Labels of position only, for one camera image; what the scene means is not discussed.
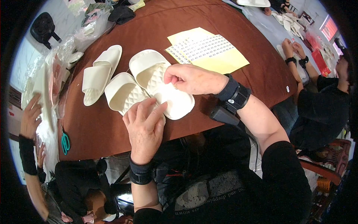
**woman's right hand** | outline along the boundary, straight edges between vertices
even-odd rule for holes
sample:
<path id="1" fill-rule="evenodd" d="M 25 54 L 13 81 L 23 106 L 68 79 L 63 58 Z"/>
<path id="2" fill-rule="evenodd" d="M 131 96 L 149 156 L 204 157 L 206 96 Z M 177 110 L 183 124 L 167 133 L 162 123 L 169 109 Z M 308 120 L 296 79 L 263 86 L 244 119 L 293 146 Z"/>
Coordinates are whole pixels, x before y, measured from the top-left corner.
<path id="1" fill-rule="evenodd" d="M 228 81 L 225 75 L 189 64 L 169 66 L 164 74 L 165 84 L 171 82 L 180 91 L 194 95 L 218 94 Z"/>
<path id="2" fill-rule="evenodd" d="M 305 52 L 303 51 L 303 48 L 302 48 L 302 46 L 301 46 L 299 43 L 294 42 L 294 43 L 292 44 L 292 48 L 293 48 L 293 51 L 296 52 L 296 53 L 300 56 L 301 59 L 305 59 L 305 58 L 306 58 L 306 54 L 305 54 Z"/>

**chair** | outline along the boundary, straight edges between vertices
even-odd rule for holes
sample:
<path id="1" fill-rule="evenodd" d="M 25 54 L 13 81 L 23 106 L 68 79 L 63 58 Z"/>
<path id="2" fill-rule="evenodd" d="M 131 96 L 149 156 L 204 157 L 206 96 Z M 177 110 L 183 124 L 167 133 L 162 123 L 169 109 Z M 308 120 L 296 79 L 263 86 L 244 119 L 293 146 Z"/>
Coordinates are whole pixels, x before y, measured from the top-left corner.
<path id="1" fill-rule="evenodd" d="M 298 158 L 308 158 L 311 161 L 300 159 L 303 168 L 322 175 L 337 186 L 347 168 L 350 145 L 351 142 L 348 140 L 336 139 L 319 149 L 322 156 L 317 156 L 316 151 L 305 150 L 298 153 L 297 156 Z M 333 165 L 335 170 L 321 166 L 326 163 Z"/>

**quilted insole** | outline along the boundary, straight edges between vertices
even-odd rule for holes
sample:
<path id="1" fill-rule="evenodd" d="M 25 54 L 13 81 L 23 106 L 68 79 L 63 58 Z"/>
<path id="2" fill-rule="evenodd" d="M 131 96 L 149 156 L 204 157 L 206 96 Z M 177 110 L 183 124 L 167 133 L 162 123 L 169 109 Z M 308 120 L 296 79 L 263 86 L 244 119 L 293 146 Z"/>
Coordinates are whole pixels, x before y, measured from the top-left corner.
<path id="1" fill-rule="evenodd" d="M 165 70 L 170 63 L 158 63 L 136 77 L 137 82 L 147 93 L 157 99 L 159 104 L 168 102 L 164 114 L 172 120 L 182 118 L 194 107 L 194 98 L 185 92 L 175 89 L 172 84 L 164 84 L 163 77 Z"/>

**white slipper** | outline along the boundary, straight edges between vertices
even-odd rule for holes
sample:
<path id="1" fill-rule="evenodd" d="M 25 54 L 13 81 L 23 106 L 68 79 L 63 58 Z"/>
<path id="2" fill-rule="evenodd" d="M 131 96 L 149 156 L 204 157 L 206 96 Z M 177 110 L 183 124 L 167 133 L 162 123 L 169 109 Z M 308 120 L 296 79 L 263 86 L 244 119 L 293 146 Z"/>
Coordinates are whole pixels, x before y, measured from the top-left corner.
<path id="1" fill-rule="evenodd" d="M 299 38 L 301 38 L 303 40 L 303 36 L 300 32 L 301 29 L 301 25 L 299 25 L 297 22 L 294 22 L 294 24 L 291 26 L 292 29 L 292 33 L 296 36 L 298 36 Z"/>
<path id="2" fill-rule="evenodd" d="M 42 106 L 42 115 L 43 119 L 47 120 L 52 132 L 54 132 L 52 115 L 51 115 L 51 100 L 49 95 L 49 82 L 48 76 L 46 74 L 47 64 L 43 63 L 40 70 L 38 71 L 37 78 L 34 82 L 34 87 L 32 94 L 41 93 L 41 97 L 38 101 L 38 104 Z"/>
<path id="3" fill-rule="evenodd" d="M 277 45 L 276 48 L 277 48 L 277 51 L 280 53 L 281 57 L 285 60 L 286 56 L 285 56 L 284 50 L 282 49 L 282 46 Z M 306 78 L 305 70 L 298 63 L 298 61 L 301 59 L 300 56 L 298 56 L 295 52 L 293 52 L 293 57 L 297 60 L 297 72 L 300 75 L 301 79 Z"/>
<path id="4" fill-rule="evenodd" d="M 299 18 L 295 17 L 292 13 L 285 13 L 284 15 L 287 16 L 287 17 L 289 17 L 289 18 L 292 19 L 293 21 L 301 21 L 301 22 L 303 22 L 302 19 L 299 19 Z"/>
<path id="5" fill-rule="evenodd" d="M 277 15 L 276 13 L 272 14 L 275 19 L 284 26 L 284 28 L 286 30 L 290 30 L 291 29 L 291 24 L 287 19 L 284 19 L 282 15 Z"/>
<path id="6" fill-rule="evenodd" d="M 168 102 L 164 115 L 178 120 L 188 114 L 195 101 L 191 94 L 177 90 L 172 83 L 164 84 L 165 70 L 171 64 L 155 50 L 144 50 L 129 61 L 129 68 L 138 83 L 158 104 Z"/>
<path id="7" fill-rule="evenodd" d="M 117 74 L 105 88 L 108 106 L 121 115 L 137 102 L 149 98 L 149 95 L 136 83 L 127 72 Z"/>
<path id="8" fill-rule="evenodd" d="M 237 0 L 238 5 L 247 5 L 254 7 L 270 7 L 271 3 L 269 0 Z"/>
<path id="9" fill-rule="evenodd" d="M 94 104 L 105 91 L 122 56 L 122 47 L 113 45 L 93 62 L 93 67 L 83 72 L 82 92 L 85 106 Z"/>

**brown tablecloth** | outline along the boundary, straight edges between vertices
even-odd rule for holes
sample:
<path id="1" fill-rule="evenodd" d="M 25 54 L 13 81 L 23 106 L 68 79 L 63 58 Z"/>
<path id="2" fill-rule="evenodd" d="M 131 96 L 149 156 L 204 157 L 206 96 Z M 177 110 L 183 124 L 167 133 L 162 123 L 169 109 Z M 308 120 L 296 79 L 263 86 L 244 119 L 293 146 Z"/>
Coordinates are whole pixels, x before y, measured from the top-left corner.
<path id="1" fill-rule="evenodd" d="M 104 94 L 91 106 L 83 104 L 83 70 L 92 66 L 104 50 L 115 44 L 122 46 L 123 53 L 114 75 L 127 71 L 130 58 L 145 49 L 154 49 L 175 64 L 174 58 L 165 52 L 171 45 L 167 37 L 201 27 L 213 34 L 221 34 L 245 56 L 250 64 L 232 75 L 251 88 L 252 94 L 268 107 L 297 91 L 293 75 L 273 46 L 245 16 L 222 1 L 152 0 L 135 13 L 134 19 L 116 25 L 109 34 L 93 43 L 76 65 L 65 117 L 59 120 L 70 137 L 71 149 L 66 156 L 63 154 L 59 131 L 60 160 L 93 159 L 131 150 L 122 116 L 108 107 Z M 163 141 L 221 125 L 207 116 L 217 100 L 209 95 L 194 98 L 195 107 L 189 114 L 179 120 L 166 120 Z"/>

